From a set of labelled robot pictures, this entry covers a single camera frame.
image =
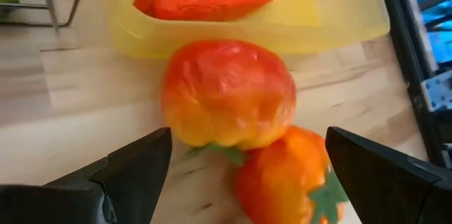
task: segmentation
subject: orange tomato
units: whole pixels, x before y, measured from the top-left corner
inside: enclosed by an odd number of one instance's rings
[[[295,92],[276,54],[239,40],[204,40],[172,56],[161,105],[168,126],[190,146],[246,150],[267,146],[284,133]]]
[[[333,178],[327,181],[331,167],[321,136],[291,126],[270,146],[248,155],[234,176],[234,188],[255,224],[311,224],[314,212],[320,210],[317,206],[332,206],[342,218],[344,199],[327,195],[316,201],[310,196],[321,190],[330,193],[326,187],[335,186]],[[319,217],[321,224],[328,223],[325,215]]]

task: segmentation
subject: yellow plastic bin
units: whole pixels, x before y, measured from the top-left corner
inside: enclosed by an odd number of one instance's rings
[[[133,0],[107,0],[114,45],[133,57],[168,58],[194,40],[230,38],[278,54],[307,53],[372,39],[389,30],[383,0],[274,0],[228,23],[151,18]]]

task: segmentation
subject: light wood countertop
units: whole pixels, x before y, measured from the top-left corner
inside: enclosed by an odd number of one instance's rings
[[[70,2],[56,0],[60,14]],[[165,125],[165,61],[115,51],[102,15],[99,0],[83,0],[59,35],[0,28],[0,183],[44,184]],[[297,84],[296,125],[321,135],[340,126],[427,159],[389,37],[284,60]],[[186,151],[175,142],[153,223],[248,223],[225,185],[226,161],[185,160]],[[343,223],[359,223],[351,206]]]

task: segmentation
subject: tomato leaf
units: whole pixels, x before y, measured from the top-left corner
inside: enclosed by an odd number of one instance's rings
[[[337,224],[339,221],[337,204],[348,201],[347,194],[334,171],[327,174],[322,187],[309,193],[309,198],[316,204],[311,224],[319,224],[323,216],[328,219],[329,224]]]
[[[223,154],[226,158],[237,166],[243,166],[246,155],[237,147],[224,147],[216,143],[209,143],[203,147],[192,148],[187,154],[187,158],[193,158],[205,151],[215,151]]]
[[[339,182],[338,176],[334,171],[328,173],[328,187],[331,195],[335,198],[337,202],[347,202],[348,196],[345,193],[344,188]]]

